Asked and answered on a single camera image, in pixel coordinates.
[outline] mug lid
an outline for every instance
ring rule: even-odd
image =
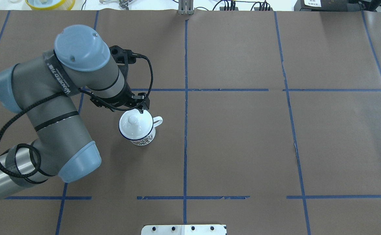
[[[144,110],[141,114],[137,109],[126,111],[119,119],[119,131],[129,140],[139,140],[146,137],[153,129],[153,117]]]

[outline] mug pattern print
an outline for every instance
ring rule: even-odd
[[[138,145],[138,146],[143,146],[148,143],[150,143],[153,140],[153,134],[148,135],[142,140],[137,140],[137,141],[132,141],[133,144]]]

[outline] mug handle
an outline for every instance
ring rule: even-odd
[[[153,118],[154,127],[157,127],[162,123],[163,123],[163,118],[161,116],[157,116]]]

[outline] light blue joint cover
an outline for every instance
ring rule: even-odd
[[[54,41],[54,51],[62,64],[83,72],[102,68],[111,57],[99,34],[86,25],[65,28]]]
[[[16,65],[0,72],[0,101],[7,110],[19,113],[22,109],[16,103],[12,92],[12,73]]]
[[[101,162],[101,155],[99,155],[95,141],[91,141],[64,164],[58,176],[65,183],[70,183],[96,170]]]

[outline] robotic arm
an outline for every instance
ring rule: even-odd
[[[152,83],[147,94],[138,95],[127,83],[128,64],[136,58],[148,61],[153,81],[147,57],[119,46],[108,48],[92,28],[72,25],[56,37],[54,50],[0,73],[0,101],[19,113],[6,126],[26,112],[38,135],[0,155],[0,199],[55,175],[73,182],[100,166],[95,142],[69,96],[87,93],[95,105],[111,110],[148,110]],[[92,93],[79,89],[84,86]]]

